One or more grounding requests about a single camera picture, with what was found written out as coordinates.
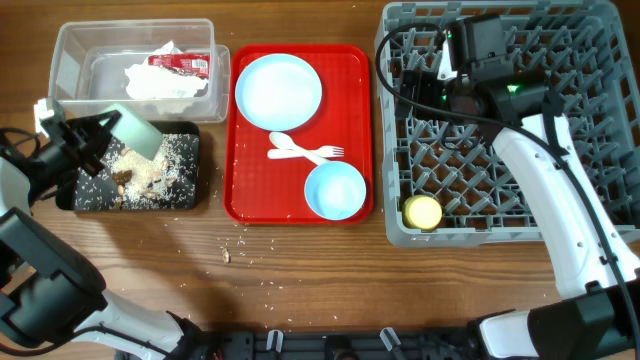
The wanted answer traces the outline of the red snack wrapper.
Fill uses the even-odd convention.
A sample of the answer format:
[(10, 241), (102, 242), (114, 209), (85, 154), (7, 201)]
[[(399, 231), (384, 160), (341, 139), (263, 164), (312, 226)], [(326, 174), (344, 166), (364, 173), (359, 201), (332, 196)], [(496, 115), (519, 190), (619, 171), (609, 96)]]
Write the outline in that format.
[(166, 68), (180, 75), (207, 78), (210, 74), (210, 56), (196, 53), (151, 55), (150, 66)]

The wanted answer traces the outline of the large light blue plate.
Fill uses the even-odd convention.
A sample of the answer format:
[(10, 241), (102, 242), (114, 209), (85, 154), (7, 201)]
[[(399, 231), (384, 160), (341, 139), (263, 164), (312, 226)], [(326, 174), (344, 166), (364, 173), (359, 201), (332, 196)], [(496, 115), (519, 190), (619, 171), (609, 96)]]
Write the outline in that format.
[(315, 115), (323, 85), (307, 61), (275, 53), (257, 58), (241, 71), (234, 95), (239, 112), (250, 124), (283, 132), (301, 127)]

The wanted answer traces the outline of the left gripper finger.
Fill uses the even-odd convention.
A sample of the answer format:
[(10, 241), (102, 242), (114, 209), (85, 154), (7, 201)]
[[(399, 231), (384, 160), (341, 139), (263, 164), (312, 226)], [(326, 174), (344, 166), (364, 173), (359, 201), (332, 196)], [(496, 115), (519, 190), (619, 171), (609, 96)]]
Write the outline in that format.
[(101, 158), (108, 148), (107, 143), (91, 143), (81, 149), (80, 167), (90, 176), (96, 176), (104, 169)]
[(87, 143), (108, 143), (112, 138), (111, 131), (121, 118), (122, 114), (118, 110), (76, 118), (74, 130)]

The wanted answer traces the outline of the yellow plastic cup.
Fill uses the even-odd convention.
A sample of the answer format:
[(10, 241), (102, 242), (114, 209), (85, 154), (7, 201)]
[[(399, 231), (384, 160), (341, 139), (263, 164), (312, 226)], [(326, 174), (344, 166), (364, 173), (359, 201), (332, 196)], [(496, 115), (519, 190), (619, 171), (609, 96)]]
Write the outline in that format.
[(403, 222), (409, 228), (433, 230), (443, 217), (440, 203), (427, 195), (408, 198), (402, 208)]

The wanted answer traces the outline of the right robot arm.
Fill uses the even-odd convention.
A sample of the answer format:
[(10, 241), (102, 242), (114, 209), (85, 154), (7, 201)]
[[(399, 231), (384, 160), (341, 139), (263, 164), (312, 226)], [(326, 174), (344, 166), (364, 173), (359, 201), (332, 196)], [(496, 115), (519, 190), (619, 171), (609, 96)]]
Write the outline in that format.
[(639, 259), (621, 239), (575, 150), (562, 96), (517, 73), (496, 15), (435, 27), (443, 62), (427, 100), (403, 104), (474, 124), (519, 185), (551, 258), (560, 301), (477, 320), (481, 357), (597, 359), (639, 347)]

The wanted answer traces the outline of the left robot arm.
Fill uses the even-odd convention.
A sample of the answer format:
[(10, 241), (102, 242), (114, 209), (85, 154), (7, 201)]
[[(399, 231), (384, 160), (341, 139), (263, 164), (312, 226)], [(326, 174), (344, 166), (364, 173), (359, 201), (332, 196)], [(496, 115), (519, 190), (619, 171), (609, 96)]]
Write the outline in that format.
[(126, 110), (104, 110), (66, 119), (63, 111), (36, 113), (47, 144), (24, 155), (1, 131), (1, 284), (15, 270), (34, 268), (23, 283), (1, 295), (1, 332), (14, 342), (2, 352), (39, 356), (70, 342), (112, 348), (119, 359), (204, 359), (208, 336), (169, 311), (139, 306), (108, 290), (99, 270), (32, 217), (31, 207), (51, 187), (79, 169), (97, 175), (112, 139), (152, 156), (172, 131), (196, 134), (195, 125), (148, 122)]

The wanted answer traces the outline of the white plastic spoon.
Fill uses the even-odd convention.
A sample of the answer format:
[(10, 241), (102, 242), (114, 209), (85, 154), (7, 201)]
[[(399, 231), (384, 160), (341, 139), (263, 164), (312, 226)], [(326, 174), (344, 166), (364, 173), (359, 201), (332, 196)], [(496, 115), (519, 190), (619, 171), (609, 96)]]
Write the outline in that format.
[(282, 132), (271, 132), (269, 134), (269, 140), (271, 141), (271, 143), (278, 149), (281, 150), (292, 150), (295, 153), (302, 155), (303, 157), (307, 158), (308, 160), (310, 160), (311, 162), (313, 162), (314, 164), (320, 166), (323, 165), (325, 163), (328, 163), (328, 160), (313, 154), (312, 152), (310, 152), (309, 150), (302, 148), (300, 146), (298, 146), (293, 139)]

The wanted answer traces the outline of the white napkin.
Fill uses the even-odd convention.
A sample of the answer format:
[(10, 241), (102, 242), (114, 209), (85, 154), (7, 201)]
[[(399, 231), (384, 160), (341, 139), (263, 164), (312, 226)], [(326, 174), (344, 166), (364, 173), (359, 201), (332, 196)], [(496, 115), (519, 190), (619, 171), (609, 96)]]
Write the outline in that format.
[(153, 51), (142, 63), (133, 64), (124, 70), (129, 82), (127, 94), (136, 100), (180, 99), (195, 97), (209, 83), (207, 78), (180, 75), (166, 68), (150, 66), (147, 63), (151, 55), (183, 54), (173, 41), (169, 41)]

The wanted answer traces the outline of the green bowl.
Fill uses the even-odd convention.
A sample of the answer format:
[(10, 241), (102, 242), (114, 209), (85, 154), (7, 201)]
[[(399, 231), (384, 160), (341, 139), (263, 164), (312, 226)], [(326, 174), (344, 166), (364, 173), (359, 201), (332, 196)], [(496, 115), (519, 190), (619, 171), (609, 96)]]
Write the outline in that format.
[(121, 104), (103, 109), (103, 112), (110, 111), (119, 112), (121, 117), (109, 132), (139, 155), (153, 160), (162, 145), (163, 134), (150, 122)]

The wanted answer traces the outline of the light blue bowl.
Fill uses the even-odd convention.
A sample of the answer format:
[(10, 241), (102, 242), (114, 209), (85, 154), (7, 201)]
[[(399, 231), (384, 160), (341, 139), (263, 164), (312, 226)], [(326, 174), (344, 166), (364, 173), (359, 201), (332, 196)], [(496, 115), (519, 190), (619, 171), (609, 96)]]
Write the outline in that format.
[(352, 165), (328, 161), (307, 176), (304, 197), (308, 207), (330, 221), (346, 220), (360, 211), (367, 197), (363, 175)]

